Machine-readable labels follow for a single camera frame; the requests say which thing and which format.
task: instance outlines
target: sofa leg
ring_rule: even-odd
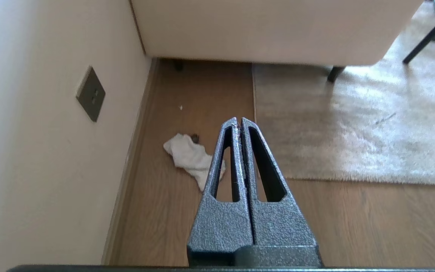
[[[174,69],[176,69],[176,71],[180,72],[184,69],[183,60],[172,60],[172,62],[174,63]]]
[[[328,74],[328,82],[335,83],[335,79],[337,79],[337,76],[339,76],[343,70],[345,70],[345,67],[334,66],[330,74]]]

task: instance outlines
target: cutout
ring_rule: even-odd
[[[224,142],[220,152],[221,157],[219,158],[218,170],[215,176],[217,181],[215,181],[214,188],[211,191],[214,198],[219,202],[238,202],[240,200],[238,183],[236,181],[236,167],[234,166],[232,132],[232,127],[228,127],[224,132]],[[226,172],[224,172],[222,180],[219,182],[223,158],[226,158]]]
[[[254,176],[256,179],[256,194],[258,195],[258,200],[261,202],[268,202],[266,199],[266,193],[264,193],[263,182],[261,181],[261,176],[259,175],[258,165],[256,164],[256,158],[253,154],[254,163]]]
[[[258,191],[258,199],[261,201],[259,197],[258,184],[259,181],[261,181],[264,193],[266,195],[266,200],[268,202],[279,202],[286,195],[285,188],[283,187],[283,184],[281,184],[281,180],[278,176],[278,172],[276,172],[275,165],[271,163],[270,155],[267,153],[266,148],[259,137],[259,133],[254,127],[248,128],[249,136],[251,138],[254,162],[256,162],[255,166],[258,166],[257,169],[259,171],[259,176],[256,175],[256,190]]]

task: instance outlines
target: skirting board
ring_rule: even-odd
[[[135,170],[139,164],[139,159],[135,155],[139,153],[142,146],[142,135],[145,133],[144,124],[147,122],[148,110],[147,105],[151,104],[155,82],[157,81],[157,71],[159,69],[160,59],[152,59],[147,84],[143,92],[140,110],[137,118],[132,140],[128,148],[127,160],[124,166],[122,179],[120,181],[119,192],[116,198],[116,204],[110,222],[110,228],[107,235],[107,241],[102,256],[102,265],[115,265],[120,251],[121,236],[126,221],[126,211],[130,205],[131,193],[133,191],[133,181],[135,180]]]

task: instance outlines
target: chair leg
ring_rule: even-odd
[[[176,71],[181,72],[184,69],[183,60],[172,60],[172,62],[174,63],[174,69],[176,69]]]
[[[345,67],[334,66],[330,74],[328,74],[328,82],[335,83],[335,79],[337,79],[337,76],[339,76],[343,72],[343,70],[345,70]]]
[[[402,61],[404,64],[409,64],[409,62],[421,52],[426,45],[430,43],[435,38],[435,26],[434,28],[424,37],[424,39],[407,55],[407,57]]]

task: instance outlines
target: white cloth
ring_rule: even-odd
[[[172,139],[164,143],[164,149],[174,159],[174,165],[183,168],[195,177],[201,192],[206,185],[207,174],[211,167],[212,156],[206,153],[204,146],[195,144],[187,134],[176,134]],[[219,180],[221,180],[226,164],[221,164]]]

